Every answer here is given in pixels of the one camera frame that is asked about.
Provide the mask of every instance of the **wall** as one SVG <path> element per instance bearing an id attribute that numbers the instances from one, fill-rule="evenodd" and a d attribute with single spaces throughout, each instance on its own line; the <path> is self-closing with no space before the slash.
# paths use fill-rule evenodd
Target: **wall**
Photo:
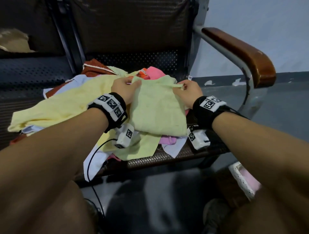
<path id="1" fill-rule="evenodd" d="M 278 73 L 309 71 L 308 0 L 210 0 L 204 25 L 263 51 Z M 191 76 L 238 74 L 236 65 L 202 40 Z"/>

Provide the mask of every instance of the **wire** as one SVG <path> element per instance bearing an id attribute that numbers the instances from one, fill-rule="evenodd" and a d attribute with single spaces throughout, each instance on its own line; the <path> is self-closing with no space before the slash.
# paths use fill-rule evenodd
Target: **wire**
<path id="1" fill-rule="evenodd" d="M 90 159 L 90 161 L 89 161 L 88 168 L 87 168 L 87 178 L 88 178 L 88 182 L 90 182 L 90 178 L 89 178 L 89 167 L 90 167 L 90 163 L 91 163 L 91 161 L 92 161 L 94 155 L 96 154 L 96 152 L 97 152 L 104 144 L 106 144 L 107 142 L 109 142 L 109 141 L 111 141 L 111 140 L 117 141 L 117 139 L 109 139 L 109 140 L 107 140 L 106 142 L 104 142 L 102 145 L 100 145 L 100 146 L 95 150 L 95 152 L 93 153 L 93 155 L 92 155 L 92 157 L 91 157 L 91 159 Z M 99 196 L 97 195 L 97 193 L 96 193 L 96 191 L 95 191 L 95 188 L 94 188 L 93 186 L 91 186 L 91 188 L 92 188 L 93 192 L 95 193 L 95 196 L 97 197 L 97 199 L 98 199 L 98 201 L 99 201 L 100 208 L 101 208 L 101 211 L 102 211 L 102 214 L 103 214 L 103 218 L 105 218 L 105 214 L 104 214 L 104 211 L 103 211 L 103 206 L 102 206 L 102 204 L 101 204 L 100 198 L 99 198 Z"/>

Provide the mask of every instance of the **black wrist strap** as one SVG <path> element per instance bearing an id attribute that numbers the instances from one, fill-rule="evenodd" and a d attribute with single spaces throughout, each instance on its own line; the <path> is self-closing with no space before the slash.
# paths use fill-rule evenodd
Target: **black wrist strap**
<path id="1" fill-rule="evenodd" d="M 212 123 L 214 119 L 218 117 L 220 114 L 222 114 L 223 112 L 231 112 L 231 113 L 234 113 L 236 115 L 246 118 L 245 116 L 241 115 L 239 112 L 230 108 L 227 105 L 223 105 L 219 107 L 214 106 L 216 103 L 213 100 L 217 100 L 218 101 L 217 103 L 221 102 L 221 100 L 213 96 L 212 97 L 202 96 L 198 98 L 193 104 L 194 116 L 197 118 L 197 124 L 201 128 L 213 130 Z M 206 107 L 209 106 L 210 108 L 206 108 L 205 106 L 203 106 L 203 103 L 206 103 L 206 102 L 209 102 L 209 103 L 207 103 L 207 106 L 206 105 L 205 106 Z"/>
<path id="2" fill-rule="evenodd" d="M 121 127 L 128 118 L 125 101 L 117 93 L 109 93 L 108 95 L 104 94 L 98 97 L 92 103 L 88 104 L 88 109 L 90 108 L 98 108 L 106 115 L 108 127 L 104 133 L 107 133 L 109 130 L 116 127 Z"/>

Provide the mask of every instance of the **peeling paint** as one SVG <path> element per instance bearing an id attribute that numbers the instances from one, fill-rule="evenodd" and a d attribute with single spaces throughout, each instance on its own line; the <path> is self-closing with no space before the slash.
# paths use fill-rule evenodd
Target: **peeling paint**
<path id="1" fill-rule="evenodd" d="M 233 86 L 238 86 L 238 85 L 246 85 L 246 82 L 240 82 L 240 78 L 236 79 L 235 82 L 232 83 Z"/>
<path id="2" fill-rule="evenodd" d="M 207 81 L 204 85 L 205 85 L 205 86 L 206 86 L 206 85 L 215 85 L 215 83 L 212 83 L 212 81 L 210 80 L 210 81 Z"/>

